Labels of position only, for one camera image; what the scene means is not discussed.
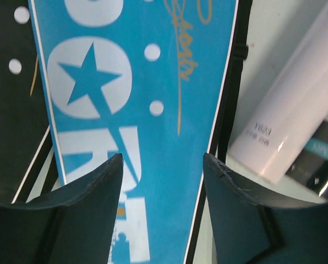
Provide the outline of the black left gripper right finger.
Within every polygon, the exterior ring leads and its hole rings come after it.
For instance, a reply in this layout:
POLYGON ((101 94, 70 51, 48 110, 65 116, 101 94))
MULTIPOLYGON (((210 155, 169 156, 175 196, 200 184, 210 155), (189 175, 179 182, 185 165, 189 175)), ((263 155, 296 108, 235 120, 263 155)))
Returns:
POLYGON ((328 202, 270 190, 203 158, 218 263, 328 263, 328 202))

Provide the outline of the black shuttlecock tube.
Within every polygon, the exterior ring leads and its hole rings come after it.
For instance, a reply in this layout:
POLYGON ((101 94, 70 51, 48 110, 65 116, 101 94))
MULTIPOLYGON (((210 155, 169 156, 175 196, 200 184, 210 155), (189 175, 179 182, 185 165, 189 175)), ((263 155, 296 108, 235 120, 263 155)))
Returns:
POLYGON ((328 200, 328 115, 286 175, 328 200))

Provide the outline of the black racket cover bag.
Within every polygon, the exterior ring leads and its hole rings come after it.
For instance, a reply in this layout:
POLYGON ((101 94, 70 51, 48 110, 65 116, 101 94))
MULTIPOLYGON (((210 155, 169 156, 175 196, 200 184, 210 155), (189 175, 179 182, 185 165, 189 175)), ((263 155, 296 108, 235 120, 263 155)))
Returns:
POLYGON ((27 1, 0 1, 0 204, 25 202, 52 148, 27 1))

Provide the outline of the blue racket cover bag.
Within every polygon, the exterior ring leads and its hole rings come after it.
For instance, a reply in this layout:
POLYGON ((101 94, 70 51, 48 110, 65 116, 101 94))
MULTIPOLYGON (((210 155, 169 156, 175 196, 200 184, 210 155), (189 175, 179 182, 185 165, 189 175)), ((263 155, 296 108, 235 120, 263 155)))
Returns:
POLYGON ((116 153, 109 263, 186 263, 251 1, 29 1, 62 185, 116 153))

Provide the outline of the white shuttlecock tube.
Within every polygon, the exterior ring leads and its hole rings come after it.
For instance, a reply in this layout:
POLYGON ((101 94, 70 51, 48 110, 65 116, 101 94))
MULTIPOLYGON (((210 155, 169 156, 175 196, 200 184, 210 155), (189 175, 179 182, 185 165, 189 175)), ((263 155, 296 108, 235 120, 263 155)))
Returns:
POLYGON ((229 154, 278 183, 328 114, 328 10, 316 20, 229 154))

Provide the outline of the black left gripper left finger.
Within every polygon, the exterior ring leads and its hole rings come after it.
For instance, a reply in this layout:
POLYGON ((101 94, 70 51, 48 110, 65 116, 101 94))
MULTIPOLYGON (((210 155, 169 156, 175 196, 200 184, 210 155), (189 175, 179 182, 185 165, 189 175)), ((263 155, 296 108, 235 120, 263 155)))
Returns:
POLYGON ((0 263, 106 263, 122 179, 117 153, 30 202, 0 204, 0 263))

